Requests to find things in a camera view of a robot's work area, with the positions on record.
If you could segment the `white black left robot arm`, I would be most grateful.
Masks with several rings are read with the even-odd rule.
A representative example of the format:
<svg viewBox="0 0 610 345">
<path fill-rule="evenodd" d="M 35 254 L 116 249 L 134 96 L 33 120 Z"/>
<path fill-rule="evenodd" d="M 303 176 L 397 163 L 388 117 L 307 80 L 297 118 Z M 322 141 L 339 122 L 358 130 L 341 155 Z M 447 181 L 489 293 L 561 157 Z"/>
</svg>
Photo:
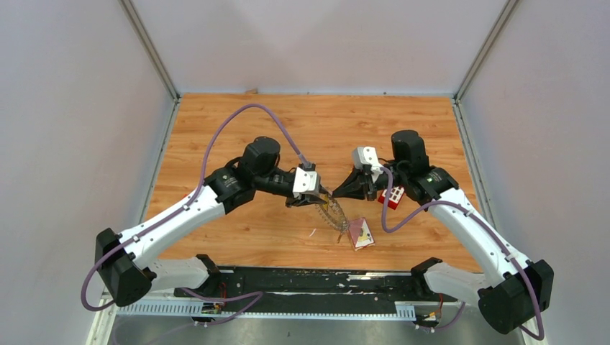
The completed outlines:
<svg viewBox="0 0 610 345">
<path fill-rule="evenodd" d="M 203 255 L 183 260 L 158 256 L 195 229 L 249 203 L 260 191 L 286 199 L 286 207 L 324 205 L 328 192 L 314 165 L 278 167 L 279 143 L 257 137 L 241 156 L 216 169 L 186 197 L 148 221 L 116 233 L 110 228 L 96 236 L 94 267 L 116 305 L 131 305 L 151 291 L 195 289 L 215 295 L 220 277 Z"/>
</svg>

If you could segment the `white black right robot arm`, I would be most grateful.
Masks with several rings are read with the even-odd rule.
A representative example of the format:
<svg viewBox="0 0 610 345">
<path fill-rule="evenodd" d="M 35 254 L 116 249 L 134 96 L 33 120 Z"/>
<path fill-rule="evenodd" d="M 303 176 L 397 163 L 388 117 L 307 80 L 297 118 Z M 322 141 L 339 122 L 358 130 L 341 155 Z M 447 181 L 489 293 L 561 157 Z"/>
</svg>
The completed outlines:
<svg viewBox="0 0 610 345">
<path fill-rule="evenodd" d="M 551 266 L 543 259 L 533 262 L 482 217 L 458 182 L 430 164 L 418 132 L 395 132 L 391 147 L 393 159 L 385 163 L 373 147 L 354 149 L 352 171 L 332 196 L 373 201 L 384 193 L 381 220 L 386 221 L 391 190 L 402 187 L 419 207 L 395 226 L 383 224 L 383 230 L 393 233 L 426 211 L 451 231 L 482 269 L 467 272 L 431 257 L 411 269 L 414 296 L 429 300 L 435 294 L 448 295 L 477 307 L 500 334 L 520 328 L 533 339 L 543 340 L 542 312 L 549 307 L 554 279 Z"/>
</svg>

